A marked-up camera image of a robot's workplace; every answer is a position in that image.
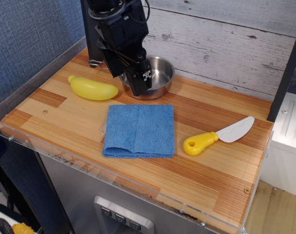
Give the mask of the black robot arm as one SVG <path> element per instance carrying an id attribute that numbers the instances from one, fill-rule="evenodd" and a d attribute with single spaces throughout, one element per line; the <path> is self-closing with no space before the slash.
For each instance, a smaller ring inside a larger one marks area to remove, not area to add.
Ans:
<path id="1" fill-rule="evenodd" d="M 152 68 L 142 46 L 148 35 L 139 0 L 90 0 L 89 16 L 96 21 L 97 47 L 112 76 L 124 74 L 134 96 L 152 87 Z"/>

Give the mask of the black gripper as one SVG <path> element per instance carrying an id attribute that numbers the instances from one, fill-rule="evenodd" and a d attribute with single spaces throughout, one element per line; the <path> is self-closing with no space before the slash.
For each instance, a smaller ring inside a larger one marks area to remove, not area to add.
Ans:
<path id="1" fill-rule="evenodd" d="M 96 30 L 101 36 L 97 47 L 113 77 L 125 74 L 134 96 L 152 87 L 152 67 L 142 47 L 148 34 L 147 18 L 140 0 L 94 1 Z M 124 69 L 118 55 L 130 61 L 140 61 Z"/>

